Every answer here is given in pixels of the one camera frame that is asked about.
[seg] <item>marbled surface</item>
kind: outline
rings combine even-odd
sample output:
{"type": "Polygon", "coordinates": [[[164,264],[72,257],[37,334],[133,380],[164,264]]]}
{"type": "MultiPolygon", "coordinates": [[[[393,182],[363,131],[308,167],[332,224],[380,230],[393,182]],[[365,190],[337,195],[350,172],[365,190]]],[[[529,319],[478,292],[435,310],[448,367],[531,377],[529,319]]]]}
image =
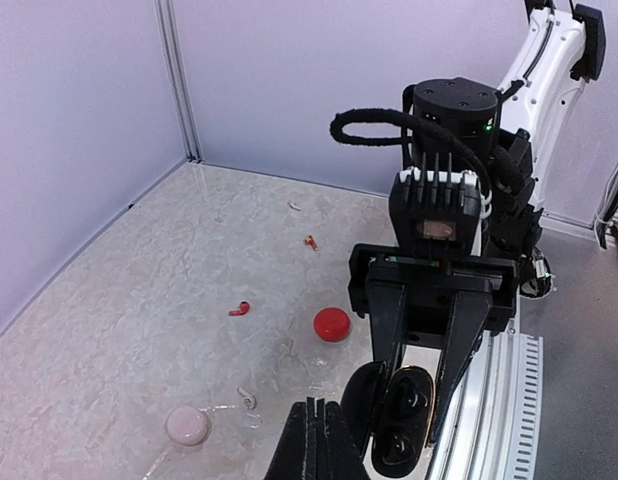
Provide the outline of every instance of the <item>marbled surface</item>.
{"type": "Polygon", "coordinates": [[[346,290],[358,242],[394,243],[385,199],[183,166],[0,340],[0,480],[262,478],[291,404],[337,400],[371,358],[346,290]],[[243,300],[251,312],[229,317],[243,300]],[[313,332],[328,306],[351,314],[341,344],[313,332]],[[211,411],[207,442],[184,451],[164,423],[188,404],[236,407],[211,411]]]}

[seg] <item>white wall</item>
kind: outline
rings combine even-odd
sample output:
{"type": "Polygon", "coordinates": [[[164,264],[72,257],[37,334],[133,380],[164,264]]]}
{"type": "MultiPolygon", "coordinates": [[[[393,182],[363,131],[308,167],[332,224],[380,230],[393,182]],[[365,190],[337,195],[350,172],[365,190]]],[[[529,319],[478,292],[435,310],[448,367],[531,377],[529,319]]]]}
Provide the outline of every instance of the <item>white wall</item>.
{"type": "Polygon", "coordinates": [[[0,1],[0,331],[184,152],[153,2],[0,1]]]}
{"type": "MultiPolygon", "coordinates": [[[[174,2],[207,160],[374,192],[389,190],[400,149],[336,144],[334,114],[400,108],[402,89],[429,78],[498,85],[527,31],[523,0],[174,2]]],[[[585,224],[618,159],[618,2],[595,5],[610,58],[559,146],[547,204],[585,224]]]]}

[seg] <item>pale pink circular object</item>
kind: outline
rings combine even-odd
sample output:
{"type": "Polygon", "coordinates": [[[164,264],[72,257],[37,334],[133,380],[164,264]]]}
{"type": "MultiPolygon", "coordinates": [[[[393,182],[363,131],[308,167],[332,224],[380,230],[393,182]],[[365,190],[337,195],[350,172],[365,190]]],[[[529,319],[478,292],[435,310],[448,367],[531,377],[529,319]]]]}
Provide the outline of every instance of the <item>pale pink circular object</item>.
{"type": "Polygon", "coordinates": [[[205,439],[210,425],[209,417],[200,410],[180,407],[167,418],[167,433],[174,442],[192,447],[205,439]]]}

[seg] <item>red disc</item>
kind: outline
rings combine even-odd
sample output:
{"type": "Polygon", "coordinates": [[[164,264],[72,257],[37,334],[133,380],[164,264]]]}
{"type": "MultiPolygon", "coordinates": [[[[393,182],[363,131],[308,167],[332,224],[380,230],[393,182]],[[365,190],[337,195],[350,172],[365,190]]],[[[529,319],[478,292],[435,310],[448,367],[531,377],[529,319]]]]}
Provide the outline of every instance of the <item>red disc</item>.
{"type": "Polygon", "coordinates": [[[339,308],[325,308],[316,315],[313,328],[324,341],[340,342],[349,336],[351,320],[339,308]]]}

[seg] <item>small red object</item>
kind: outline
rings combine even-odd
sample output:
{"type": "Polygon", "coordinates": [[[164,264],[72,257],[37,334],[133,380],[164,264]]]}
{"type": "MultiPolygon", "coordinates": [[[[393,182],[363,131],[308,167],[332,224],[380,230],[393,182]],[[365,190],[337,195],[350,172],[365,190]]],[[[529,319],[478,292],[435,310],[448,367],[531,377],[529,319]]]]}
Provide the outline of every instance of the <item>small red object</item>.
{"type": "Polygon", "coordinates": [[[305,245],[310,245],[311,248],[313,248],[314,252],[318,251],[318,244],[316,243],[316,241],[313,239],[311,235],[307,235],[305,237],[305,245]]]}
{"type": "Polygon", "coordinates": [[[231,310],[229,312],[229,316],[230,317],[241,317],[242,315],[246,315],[249,310],[251,310],[251,305],[249,305],[249,302],[240,302],[240,306],[238,306],[238,310],[231,310]]]}
{"type": "Polygon", "coordinates": [[[339,308],[325,308],[316,315],[313,328],[325,342],[340,342],[349,336],[351,320],[339,308]]]}

